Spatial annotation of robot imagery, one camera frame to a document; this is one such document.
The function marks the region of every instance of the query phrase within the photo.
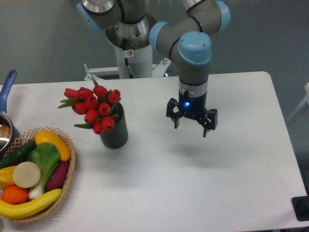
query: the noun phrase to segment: artificial tulip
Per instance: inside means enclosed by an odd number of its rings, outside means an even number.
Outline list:
[[[105,116],[108,115],[111,112],[111,107],[110,105],[108,105],[105,102],[102,102],[99,106],[98,106],[98,112],[100,115]]]
[[[88,110],[88,112],[85,115],[84,120],[86,123],[94,123],[97,117],[98,117],[98,111],[92,109],[92,110]]]
[[[116,104],[120,101],[120,91],[117,89],[114,89],[109,95],[108,95],[108,101],[111,104]]]
[[[75,89],[66,88],[66,90],[64,91],[64,96],[66,96],[67,98],[79,98],[79,92]]]
[[[96,109],[98,106],[98,100],[95,96],[91,95],[86,99],[85,105],[89,110]]]
[[[104,129],[112,130],[114,128],[115,120],[111,116],[106,116],[102,120],[102,126]]]
[[[95,134],[102,134],[104,131],[104,128],[100,122],[95,122],[92,127]]]
[[[91,89],[85,88],[85,87],[81,87],[79,90],[79,96],[86,100],[89,96],[93,95],[93,92]]]
[[[85,103],[76,103],[72,105],[72,109],[74,110],[75,113],[79,115],[84,115],[87,113],[88,109],[85,105]]]
[[[103,86],[95,86],[93,92],[98,98],[102,99],[103,96],[107,96],[107,89]]]

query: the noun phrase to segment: sliced radish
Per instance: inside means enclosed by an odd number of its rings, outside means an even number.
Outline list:
[[[32,162],[23,162],[16,166],[13,171],[13,180],[21,188],[30,188],[35,186],[41,177],[39,167]]]

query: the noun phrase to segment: tulip leaf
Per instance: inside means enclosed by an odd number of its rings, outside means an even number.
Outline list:
[[[70,106],[69,104],[63,103],[62,105],[58,106],[57,108],[60,109],[60,108],[69,107],[69,106]]]
[[[101,100],[102,102],[106,102],[106,98],[105,98],[105,96],[103,95],[102,96],[102,100]]]
[[[114,114],[114,115],[112,115],[112,118],[113,118],[113,119],[118,118],[118,114]]]
[[[68,106],[71,106],[73,104],[82,102],[82,100],[78,99],[78,98],[68,98],[68,99],[65,99],[65,100],[61,100],[60,102],[64,102],[64,104],[58,106],[58,108],[68,107]]]
[[[92,129],[92,125],[88,123],[74,124],[74,126],[82,129]]]
[[[95,80],[95,78],[93,78],[93,84],[94,84],[95,86],[98,86],[98,82]]]
[[[113,113],[115,106],[116,106],[116,104],[111,106],[111,114]]]
[[[103,118],[104,118],[103,116],[98,116],[97,119],[96,119],[96,121],[97,121],[97,122],[101,122]]]

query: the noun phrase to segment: dark gray vase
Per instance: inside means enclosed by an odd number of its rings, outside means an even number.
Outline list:
[[[114,108],[118,117],[115,119],[115,125],[112,130],[104,130],[100,138],[105,146],[117,149],[126,144],[128,132],[126,127],[126,117],[124,108],[121,103],[117,103]]]

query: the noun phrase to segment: bok choy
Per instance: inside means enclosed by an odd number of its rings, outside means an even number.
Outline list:
[[[59,164],[59,152],[55,145],[42,143],[38,145],[27,161],[35,163],[41,171],[39,182],[29,190],[29,198],[34,200],[45,193],[45,184]]]

